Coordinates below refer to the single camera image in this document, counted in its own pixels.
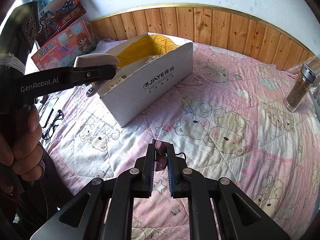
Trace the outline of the person left hand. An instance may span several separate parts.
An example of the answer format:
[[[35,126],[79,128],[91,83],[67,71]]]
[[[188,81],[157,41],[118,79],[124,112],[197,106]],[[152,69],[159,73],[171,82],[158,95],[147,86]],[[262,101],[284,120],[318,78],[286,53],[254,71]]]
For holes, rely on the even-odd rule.
[[[10,147],[1,136],[1,163],[12,165],[13,171],[25,181],[38,180],[44,173],[40,162],[43,158],[43,148],[39,144],[42,136],[40,117],[33,105],[28,112],[27,130]]]

